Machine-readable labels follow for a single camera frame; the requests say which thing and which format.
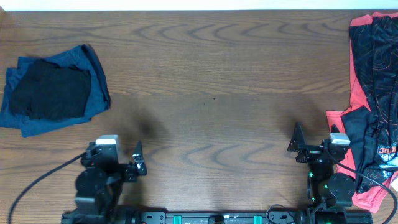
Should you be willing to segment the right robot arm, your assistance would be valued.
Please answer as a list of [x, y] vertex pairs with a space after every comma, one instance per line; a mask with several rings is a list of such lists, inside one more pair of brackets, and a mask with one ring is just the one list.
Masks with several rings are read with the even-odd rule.
[[313, 203], [325, 209], [339, 209], [353, 205], [355, 181], [352, 176], [335, 172], [335, 165], [345, 159], [350, 140], [346, 134], [330, 133], [319, 145], [305, 142], [300, 123], [295, 123], [287, 150], [296, 152], [296, 162], [308, 165], [307, 194]]

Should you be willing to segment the black t-shirt with white logo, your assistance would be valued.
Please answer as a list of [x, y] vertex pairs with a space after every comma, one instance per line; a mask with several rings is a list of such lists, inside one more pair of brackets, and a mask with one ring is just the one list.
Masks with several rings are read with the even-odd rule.
[[89, 71], [37, 60], [12, 92], [9, 108], [12, 114], [33, 120], [79, 118], [84, 116], [90, 91]]

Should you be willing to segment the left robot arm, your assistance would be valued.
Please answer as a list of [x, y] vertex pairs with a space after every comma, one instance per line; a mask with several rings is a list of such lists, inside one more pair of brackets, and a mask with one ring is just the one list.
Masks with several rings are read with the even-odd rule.
[[108, 224], [141, 223], [141, 214], [132, 207], [118, 204], [123, 184], [136, 182], [139, 176], [147, 174], [142, 153], [142, 143], [138, 142], [133, 161], [120, 163], [116, 144], [89, 143], [81, 164], [85, 170], [76, 178], [76, 209], [62, 215], [62, 223]]

